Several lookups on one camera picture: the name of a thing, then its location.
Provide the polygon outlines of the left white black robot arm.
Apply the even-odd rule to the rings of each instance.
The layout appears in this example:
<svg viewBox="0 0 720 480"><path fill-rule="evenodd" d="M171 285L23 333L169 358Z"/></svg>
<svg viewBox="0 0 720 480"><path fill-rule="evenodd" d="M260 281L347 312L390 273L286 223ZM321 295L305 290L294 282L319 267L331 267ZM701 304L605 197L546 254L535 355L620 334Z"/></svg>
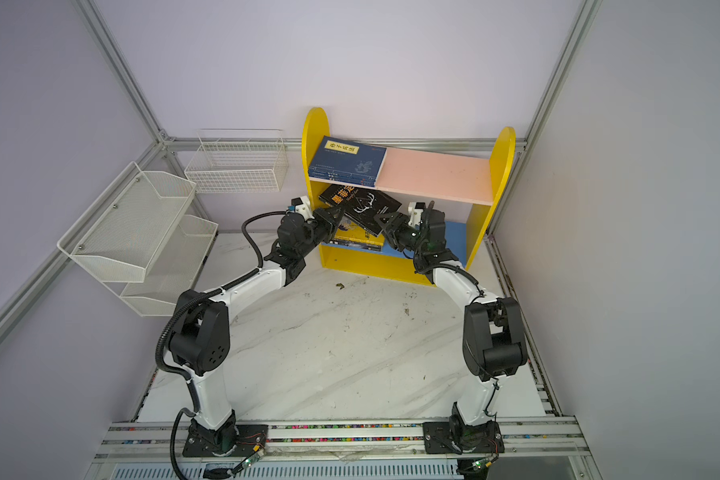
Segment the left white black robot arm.
<svg viewBox="0 0 720 480"><path fill-rule="evenodd" d="M263 254L247 230L249 224L278 217L277 238ZM225 455L235 448L235 412L219 372L231 348L231 321L264 296L291 284L306 267L306 257L331 240L341 223L340 207L312 208L305 197L296 198L284 211L255 215L243 222L241 232L256 255L251 271L213 290L188 289L180 294L174 312L158 337L158 369L183 378L192 408L193 432L212 453Z"/></svg>

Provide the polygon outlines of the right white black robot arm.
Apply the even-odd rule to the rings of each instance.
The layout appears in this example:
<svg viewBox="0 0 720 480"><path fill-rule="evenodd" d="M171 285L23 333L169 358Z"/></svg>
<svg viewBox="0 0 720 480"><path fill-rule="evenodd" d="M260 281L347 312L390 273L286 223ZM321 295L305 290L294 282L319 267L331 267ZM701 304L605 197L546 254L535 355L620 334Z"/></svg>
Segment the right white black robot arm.
<svg viewBox="0 0 720 480"><path fill-rule="evenodd" d="M529 359L519 303L488 292L462 266L447 246L445 214L433 203L414 202L406 214L377 214L375 221L394 250L411 254L414 272L463 309L462 355L475 382L454 403L447 432L431 427L425 435L457 454L501 453L501 389Z"/></svg>

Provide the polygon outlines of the navy blue book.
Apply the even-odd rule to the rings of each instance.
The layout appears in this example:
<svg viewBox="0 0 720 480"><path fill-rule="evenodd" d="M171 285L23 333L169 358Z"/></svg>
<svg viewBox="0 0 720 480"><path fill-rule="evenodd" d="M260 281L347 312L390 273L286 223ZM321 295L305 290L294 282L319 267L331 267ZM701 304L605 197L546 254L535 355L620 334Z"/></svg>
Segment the navy blue book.
<svg viewBox="0 0 720 480"><path fill-rule="evenodd" d="M307 173L311 180L375 188L387 148L325 136Z"/></svg>

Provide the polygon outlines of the yellow children's book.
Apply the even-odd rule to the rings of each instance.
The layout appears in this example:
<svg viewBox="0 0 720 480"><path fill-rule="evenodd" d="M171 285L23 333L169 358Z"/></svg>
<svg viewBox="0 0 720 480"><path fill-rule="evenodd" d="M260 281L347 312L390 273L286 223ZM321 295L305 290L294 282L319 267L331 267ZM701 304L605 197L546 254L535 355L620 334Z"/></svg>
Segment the yellow children's book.
<svg viewBox="0 0 720 480"><path fill-rule="evenodd" d="M347 248L380 252L385 239L381 235L374 236L351 220L344 219L329 243Z"/></svg>

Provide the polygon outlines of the black antler cover book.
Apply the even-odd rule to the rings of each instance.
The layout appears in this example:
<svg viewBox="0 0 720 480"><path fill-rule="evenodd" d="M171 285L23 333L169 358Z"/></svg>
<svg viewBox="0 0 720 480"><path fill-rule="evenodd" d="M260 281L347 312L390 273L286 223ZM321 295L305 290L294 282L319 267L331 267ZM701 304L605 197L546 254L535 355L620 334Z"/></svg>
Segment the black antler cover book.
<svg viewBox="0 0 720 480"><path fill-rule="evenodd" d="M330 184L318 198L331 207L343 207L349 220L374 236L381 234L376 215L397 212L401 207L398 200L382 191L339 184Z"/></svg>

